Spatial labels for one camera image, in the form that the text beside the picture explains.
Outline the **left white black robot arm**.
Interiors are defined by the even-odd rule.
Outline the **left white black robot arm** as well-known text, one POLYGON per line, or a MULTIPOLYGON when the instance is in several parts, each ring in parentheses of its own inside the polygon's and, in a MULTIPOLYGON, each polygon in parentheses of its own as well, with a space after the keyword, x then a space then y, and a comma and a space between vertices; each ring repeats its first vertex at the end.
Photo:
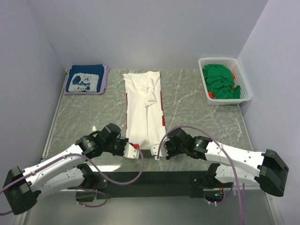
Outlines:
POLYGON ((101 131, 82 136, 61 153, 37 165, 7 173, 1 193, 14 215, 30 210, 38 199, 66 188, 91 188, 97 177, 87 161, 108 152, 123 156, 128 139, 120 128, 110 123, 101 131))

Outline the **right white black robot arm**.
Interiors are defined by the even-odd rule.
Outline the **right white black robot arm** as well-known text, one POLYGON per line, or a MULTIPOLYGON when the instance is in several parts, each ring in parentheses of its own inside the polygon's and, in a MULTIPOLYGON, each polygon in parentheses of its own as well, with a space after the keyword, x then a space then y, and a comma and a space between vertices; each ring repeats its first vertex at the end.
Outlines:
POLYGON ((166 134, 167 159, 185 154, 193 159, 210 161, 215 163, 213 181, 222 184, 258 184, 262 191, 270 195, 284 195, 289 167, 276 151, 243 150, 222 144, 207 133, 192 137, 184 128, 176 127, 166 134))

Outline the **white t-shirt red print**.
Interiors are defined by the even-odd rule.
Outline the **white t-shirt red print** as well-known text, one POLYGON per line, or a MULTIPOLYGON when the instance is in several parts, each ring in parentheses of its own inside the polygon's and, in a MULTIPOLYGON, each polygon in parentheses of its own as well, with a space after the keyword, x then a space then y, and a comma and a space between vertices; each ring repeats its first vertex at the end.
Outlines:
POLYGON ((148 150, 166 134, 160 72, 123 75, 127 98, 126 138, 148 150))

